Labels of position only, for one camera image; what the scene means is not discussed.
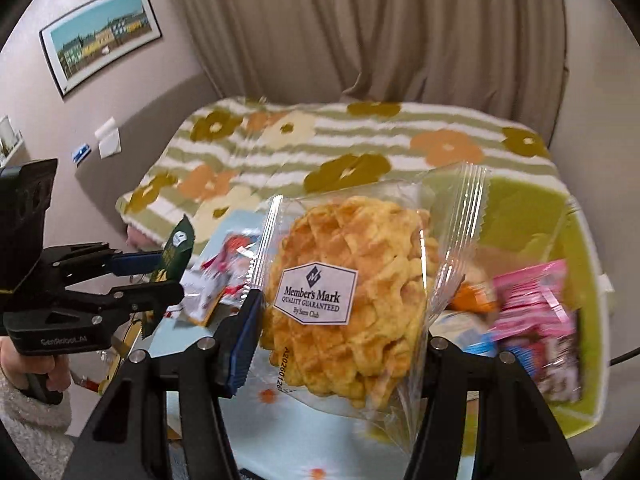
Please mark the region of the person left hand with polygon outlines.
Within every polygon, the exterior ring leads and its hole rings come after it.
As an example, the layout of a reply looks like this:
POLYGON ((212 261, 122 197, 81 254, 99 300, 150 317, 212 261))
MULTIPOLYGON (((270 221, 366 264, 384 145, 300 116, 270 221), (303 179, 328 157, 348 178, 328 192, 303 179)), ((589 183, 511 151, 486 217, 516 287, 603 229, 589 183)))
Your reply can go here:
POLYGON ((22 356, 9 337, 1 338, 1 369, 15 388, 28 387, 28 374, 47 377, 49 391, 63 392, 70 388, 70 361, 68 356, 22 356))

